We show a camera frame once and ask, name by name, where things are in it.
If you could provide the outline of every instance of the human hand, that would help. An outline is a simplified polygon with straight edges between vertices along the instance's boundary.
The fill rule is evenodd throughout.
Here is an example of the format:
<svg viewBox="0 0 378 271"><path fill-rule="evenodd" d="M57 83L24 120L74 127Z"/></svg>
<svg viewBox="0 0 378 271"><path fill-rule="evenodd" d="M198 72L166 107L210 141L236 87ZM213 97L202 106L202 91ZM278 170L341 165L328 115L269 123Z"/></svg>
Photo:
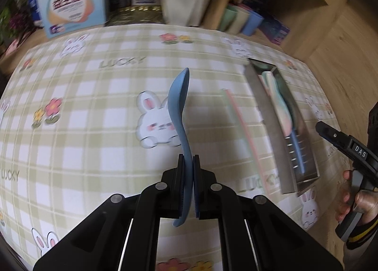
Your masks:
<svg viewBox="0 0 378 271"><path fill-rule="evenodd" d="M351 196L349 183L351 177L352 171L344 171L343 178L346 180L346 182L340 188L339 193L336 197L335 218L339 222L344 220L345 216L350 212L352 208L353 211L362 213L362 217L357 225L363 225L369 223L378 214L378 192L361 190L355 197L354 205L348 205L347 202L349 201Z"/></svg>

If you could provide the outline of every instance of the cup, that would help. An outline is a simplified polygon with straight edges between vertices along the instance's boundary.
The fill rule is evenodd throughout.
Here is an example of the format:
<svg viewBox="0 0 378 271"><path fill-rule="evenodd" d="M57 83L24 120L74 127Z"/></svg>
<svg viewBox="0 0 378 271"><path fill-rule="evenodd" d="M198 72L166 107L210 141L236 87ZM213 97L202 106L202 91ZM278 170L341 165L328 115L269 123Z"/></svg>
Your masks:
<svg viewBox="0 0 378 271"><path fill-rule="evenodd" d="M237 14L237 9L233 5L228 5L226 9L224 10L222 19L220 21L220 24L218 26L219 31L224 32L228 26L232 23L232 21L235 19Z"/></svg>
<svg viewBox="0 0 378 271"><path fill-rule="evenodd" d="M235 20L230 25L230 28L228 28L227 33L229 34L238 34L240 30L243 28L245 23L247 22L251 11L246 10L242 7L236 7L237 14L235 17Z"/></svg>
<svg viewBox="0 0 378 271"><path fill-rule="evenodd" d="M243 33L246 36L251 36L258 28L258 26L261 25L263 20L264 17L262 17L260 14L257 14L256 12L251 11L247 23L245 24L241 33Z"/></svg>
<svg viewBox="0 0 378 271"><path fill-rule="evenodd" d="M238 4L238 7L241 7L243 9L245 9L245 10L253 11L249 6L247 6L247 5L243 4L243 3Z"/></svg>

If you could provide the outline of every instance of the flower print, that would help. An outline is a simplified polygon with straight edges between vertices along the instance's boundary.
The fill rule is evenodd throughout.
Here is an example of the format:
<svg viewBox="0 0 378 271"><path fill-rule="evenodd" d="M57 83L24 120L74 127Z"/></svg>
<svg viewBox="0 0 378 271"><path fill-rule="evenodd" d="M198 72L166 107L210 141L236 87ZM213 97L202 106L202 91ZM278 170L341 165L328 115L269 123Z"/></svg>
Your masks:
<svg viewBox="0 0 378 271"><path fill-rule="evenodd" d="M167 262L161 262L156 265L156 271L184 271L190 268L187 262L181 262L178 258L172 258Z"/></svg>
<svg viewBox="0 0 378 271"><path fill-rule="evenodd" d="M197 266L190 268L190 271L212 271L212 262L197 262Z"/></svg>
<svg viewBox="0 0 378 271"><path fill-rule="evenodd" d="M180 35L178 39L180 40L180 42L183 42L183 43L193 43L190 36L187 36L187 35Z"/></svg>
<svg viewBox="0 0 378 271"><path fill-rule="evenodd" d="M175 36L172 33L162 34L160 36L160 38L163 41L163 43L166 43L166 44L176 44L176 43L178 43L177 36Z"/></svg>
<svg viewBox="0 0 378 271"><path fill-rule="evenodd" d="M21 67L20 71L24 70L24 69L27 69L27 68L31 68L34 64L35 60L34 59L27 59L23 66Z"/></svg>
<svg viewBox="0 0 378 271"><path fill-rule="evenodd" d="M4 219L3 219L3 213L0 211L0 223L2 226L5 226Z"/></svg>
<svg viewBox="0 0 378 271"><path fill-rule="evenodd" d="M290 60L286 60L285 65L293 70L297 70L297 68L294 66L294 64Z"/></svg>
<svg viewBox="0 0 378 271"><path fill-rule="evenodd" d="M44 114L45 111L42 108L39 108L36 112L34 112L34 121L40 122Z"/></svg>
<svg viewBox="0 0 378 271"><path fill-rule="evenodd" d="M45 119L46 124L54 124L59 120L60 115L58 113L60 111L60 105L62 104L62 101L63 100L61 98L53 98L45 107L46 115L48 116Z"/></svg>
<svg viewBox="0 0 378 271"><path fill-rule="evenodd" d="M60 111L60 105L62 104L61 98L53 98L49 102L49 104L46 106L45 111L47 116L56 115Z"/></svg>
<svg viewBox="0 0 378 271"><path fill-rule="evenodd" d="M36 129L39 126L41 126L41 121L44 114L45 111L43 110L43 108L39 108L36 112L34 112L33 124L31 125L33 129Z"/></svg>
<svg viewBox="0 0 378 271"><path fill-rule="evenodd" d="M329 103L326 103L326 111L328 112L329 115L332 115L333 110L331 108L331 105Z"/></svg>

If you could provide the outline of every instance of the table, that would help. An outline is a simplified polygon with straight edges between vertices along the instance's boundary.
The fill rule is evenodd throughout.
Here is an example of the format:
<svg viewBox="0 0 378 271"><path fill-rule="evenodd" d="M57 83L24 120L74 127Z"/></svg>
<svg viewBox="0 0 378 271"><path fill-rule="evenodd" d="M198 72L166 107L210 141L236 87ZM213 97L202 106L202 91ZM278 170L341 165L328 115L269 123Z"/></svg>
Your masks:
<svg viewBox="0 0 378 271"><path fill-rule="evenodd" d="M168 33L182 37L171 42ZM252 179L276 180L269 187L271 200L302 225L300 199L280 193L270 140L243 76L247 60L223 36L158 24L113 26L53 39L26 53L0 101L0 230L31 266L111 194L138 194L176 167L180 146L157 142L145 148L136 133L143 114L164 110L169 87L185 67L190 84L183 120L202 168L247 197L261 193L248 186ZM314 108L339 129L332 108L304 63L256 43L245 46L254 58L279 68L298 103L321 174L315 182L321 215L346 164L314 130ZM241 111L263 176L221 89L229 90ZM138 101L144 91L152 92L147 103ZM305 97L313 100L312 108ZM152 115L152 127L167 124L159 116ZM217 230L215 220L198 221L193 211L178 228L163 219L156 269L222 270Z"/></svg>

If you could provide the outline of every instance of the blue cup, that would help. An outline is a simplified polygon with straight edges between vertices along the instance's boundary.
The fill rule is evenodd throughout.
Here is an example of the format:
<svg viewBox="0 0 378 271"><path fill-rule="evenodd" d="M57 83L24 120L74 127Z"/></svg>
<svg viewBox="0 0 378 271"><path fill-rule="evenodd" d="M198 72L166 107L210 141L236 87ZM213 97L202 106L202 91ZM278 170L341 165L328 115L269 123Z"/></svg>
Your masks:
<svg viewBox="0 0 378 271"><path fill-rule="evenodd" d="M260 14L257 14L256 12L251 11L251 15L248 17L248 20L245 23L245 26L241 33L246 36L251 36L258 28L258 26L261 25L263 20L264 17L262 17Z"/></svg>

